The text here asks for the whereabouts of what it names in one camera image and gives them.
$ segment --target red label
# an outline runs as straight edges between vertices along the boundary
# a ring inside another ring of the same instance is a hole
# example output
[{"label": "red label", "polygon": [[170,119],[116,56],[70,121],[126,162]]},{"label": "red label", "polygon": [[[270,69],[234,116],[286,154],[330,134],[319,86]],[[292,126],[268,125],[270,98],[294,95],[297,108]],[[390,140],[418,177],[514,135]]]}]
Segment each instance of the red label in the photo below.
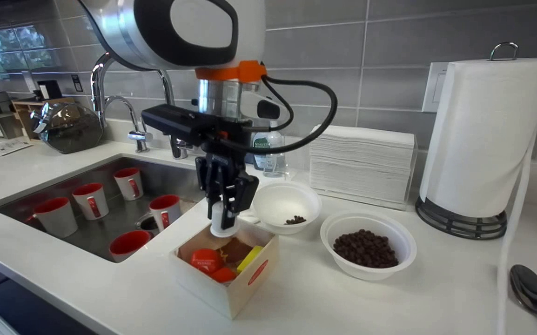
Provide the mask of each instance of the red label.
[{"label": "red label", "polygon": [[169,214],[167,212],[161,213],[161,220],[163,221],[163,229],[169,227]]},{"label": "red label", "polygon": [[98,218],[99,216],[101,216],[101,213],[99,213],[99,208],[97,207],[97,202],[94,201],[94,197],[88,197],[87,198],[87,201],[88,201],[88,205],[90,206],[90,209],[92,210],[93,212],[93,215]]},{"label": "red label", "polygon": [[141,191],[140,189],[138,189],[138,185],[136,184],[136,182],[134,180],[128,180],[128,182],[130,183],[130,185],[132,185],[132,190],[134,191],[134,198],[140,197]]},{"label": "red label", "polygon": [[264,268],[267,267],[268,262],[269,261],[267,259],[266,261],[264,261],[264,263],[262,263],[262,265],[258,267],[258,269],[256,269],[256,272],[254,272],[252,278],[250,278],[250,281],[248,282],[248,286],[252,285],[252,283],[255,282],[256,278],[258,278],[258,276],[260,276],[260,274],[264,271]]}]

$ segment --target black cable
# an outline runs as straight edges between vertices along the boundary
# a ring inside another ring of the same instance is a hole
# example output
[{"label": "black cable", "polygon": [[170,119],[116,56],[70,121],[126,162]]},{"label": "black cable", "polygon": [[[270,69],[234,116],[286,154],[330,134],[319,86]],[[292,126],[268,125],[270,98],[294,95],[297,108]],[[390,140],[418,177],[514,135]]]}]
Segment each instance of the black cable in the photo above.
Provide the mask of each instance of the black cable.
[{"label": "black cable", "polygon": [[[226,140],[226,139],[222,138],[220,140],[220,142],[224,146],[226,146],[226,147],[228,147],[228,148],[230,148],[232,150],[244,151],[246,153],[251,153],[251,154],[255,154],[255,155],[286,153],[288,151],[297,150],[297,149],[305,146],[306,144],[312,142],[313,140],[315,140],[318,136],[322,135],[322,133],[326,130],[326,128],[330,125],[330,123],[335,118],[335,114],[337,113],[337,106],[339,104],[339,102],[337,101],[337,95],[335,94],[335,92],[332,89],[330,89],[330,87],[328,87],[328,86],[326,86],[324,84],[317,83],[317,82],[311,82],[311,81],[308,81],[308,80],[274,79],[274,78],[271,78],[271,77],[266,76],[266,75],[262,76],[262,82],[264,82],[265,85],[267,85],[267,82],[271,82],[271,83],[275,83],[277,85],[308,86],[308,87],[314,87],[314,88],[320,89],[320,90],[324,91],[326,94],[328,94],[329,97],[330,97],[330,111],[329,111],[329,114],[326,116],[326,119],[324,119],[324,122],[313,133],[311,133],[308,136],[304,137],[303,139],[297,141],[296,143],[289,144],[287,146],[277,147],[277,148],[252,148],[250,146],[245,146],[243,144],[239,144],[237,142],[233,142],[233,141]],[[277,127],[274,127],[274,128],[273,127],[270,128],[271,131],[281,130],[281,129],[287,127],[288,125],[290,125],[290,123],[293,121],[294,112],[293,112],[291,106],[287,103],[287,101],[285,101],[285,99],[283,99],[283,97],[281,97],[270,85],[267,85],[267,87],[273,94],[275,94],[275,97],[277,97],[277,99],[279,99],[279,101],[281,101],[283,103],[283,105],[285,106],[285,108],[287,108],[288,111],[290,112],[290,119],[287,122],[283,123],[283,125],[280,125],[280,126],[277,126]]]}]

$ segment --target light switch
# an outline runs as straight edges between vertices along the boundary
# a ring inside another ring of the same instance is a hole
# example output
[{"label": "light switch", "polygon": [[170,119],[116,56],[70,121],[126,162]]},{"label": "light switch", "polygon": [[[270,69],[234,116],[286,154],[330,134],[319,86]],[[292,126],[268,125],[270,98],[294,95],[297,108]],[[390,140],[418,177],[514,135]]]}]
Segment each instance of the light switch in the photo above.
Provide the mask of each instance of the light switch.
[{"label": "light switch", "polygon": [[448,62],[430,64],[430,74],[428,75],[422,112],[438,112],[438,104],[443,94],[444,79],[447,76],[447,66],[449,66]]}]

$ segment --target spoon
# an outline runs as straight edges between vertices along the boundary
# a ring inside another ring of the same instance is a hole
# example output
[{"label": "spoon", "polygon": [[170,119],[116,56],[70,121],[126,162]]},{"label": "spoon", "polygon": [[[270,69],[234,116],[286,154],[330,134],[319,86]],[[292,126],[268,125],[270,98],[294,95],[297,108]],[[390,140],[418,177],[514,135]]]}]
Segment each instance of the spoon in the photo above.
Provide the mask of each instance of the spoon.
[{"label": "spoon", "polygon": [[525,265],[514,265],[510,269],[510,285],[524,309],[537,316],[537,274]]}]

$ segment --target wooden shelf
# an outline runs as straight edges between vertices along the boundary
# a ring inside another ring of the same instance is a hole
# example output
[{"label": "wooden shelf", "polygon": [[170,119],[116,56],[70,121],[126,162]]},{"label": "wooden shelf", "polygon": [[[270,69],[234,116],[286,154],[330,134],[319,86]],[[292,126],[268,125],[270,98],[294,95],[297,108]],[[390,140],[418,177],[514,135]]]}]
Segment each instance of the wooden shelf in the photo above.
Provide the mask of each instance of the wooden shelf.
[{"label": "wooden shelf", "polygon": [[31,141],[40,141],[39,135],[33,132],[33,121],[31,120],[31,113],[34,110],[40,111],[41,107],[43,107],[46,102],[49,102],[50,104],[58,104],[60,102],[67,102],[71,104],[75,103],[73,98],[68,97],[45,101],[36,101],[35,99],[22,99],[15,100],[12,102],[12,105],[14,106],[14,112],[16,114],[15,117],[20,120],[24,131],[26,131],[27,136]]}]

